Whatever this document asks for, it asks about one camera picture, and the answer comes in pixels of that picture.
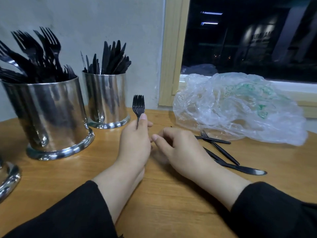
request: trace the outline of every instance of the person's right hand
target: person's right hand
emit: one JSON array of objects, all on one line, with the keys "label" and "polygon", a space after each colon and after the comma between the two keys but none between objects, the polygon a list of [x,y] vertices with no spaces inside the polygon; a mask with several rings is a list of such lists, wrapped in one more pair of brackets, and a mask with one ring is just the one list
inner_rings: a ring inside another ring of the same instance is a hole
[{"label": "person's right hand", "polygon": [[201,168],[212,160],[190,131],[164,128],[152,135],[152,140],[174,169],[188,179],[195,180]]}]

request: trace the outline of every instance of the stainless steel cylinder container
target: stainless steel cylinder container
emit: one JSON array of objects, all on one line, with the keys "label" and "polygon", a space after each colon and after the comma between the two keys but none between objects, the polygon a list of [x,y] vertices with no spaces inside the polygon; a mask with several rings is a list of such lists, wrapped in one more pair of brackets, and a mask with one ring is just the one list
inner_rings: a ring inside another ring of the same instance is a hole
[{"label": "stainless steel cylinder container", "polygon": [[3,86],[30,142],[29,157],[63,158],[83,150],[93,141],[78,77],[57,83],[3,82]]},{"label": "stainless steel cylinder container", "polygon": [[129,122],[125,106],[125,73],[96,75],[82,72],[87,88],[88,124],[94,128],[117,128]]}]

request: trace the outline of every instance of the dark window glass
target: dark window glass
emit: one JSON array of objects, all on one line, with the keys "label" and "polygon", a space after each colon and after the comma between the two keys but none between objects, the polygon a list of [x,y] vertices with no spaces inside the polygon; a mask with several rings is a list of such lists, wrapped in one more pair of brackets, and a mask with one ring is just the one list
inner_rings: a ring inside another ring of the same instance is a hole
[{"label": "dark window glass", "polygon": [[317,0],[191,0],[181,73],[317,83],[316,11]]}]

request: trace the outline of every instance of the black sleeve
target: black sleeve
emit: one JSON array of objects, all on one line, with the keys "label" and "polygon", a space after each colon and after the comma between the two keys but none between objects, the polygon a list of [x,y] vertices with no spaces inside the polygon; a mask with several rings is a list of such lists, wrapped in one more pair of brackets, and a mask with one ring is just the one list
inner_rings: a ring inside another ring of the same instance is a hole
[{"label": "black sleeve", "polygon": [[264,182],[248,185],[231,215],[240,237],[317,237],[317,205],[297,200]]},{"label": "black sleeve", "polygon": [[117,238],[107,204],[93,181],[74,190],[38,217],[18,226],[4,236]]}]

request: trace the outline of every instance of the window frame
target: window frame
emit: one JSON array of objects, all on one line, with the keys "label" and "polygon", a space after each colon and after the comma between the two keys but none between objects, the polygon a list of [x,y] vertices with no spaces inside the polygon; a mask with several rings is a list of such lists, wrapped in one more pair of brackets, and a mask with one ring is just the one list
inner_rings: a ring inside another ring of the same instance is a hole
[{"label": "window frame", "polygon": [[[181,75],[190,0],[166,0],[159,90],[160,106],[172,106],[176,92],[185,87]],[[317,84],[271,81],[293,98],[307,118],[317,118]]]}]

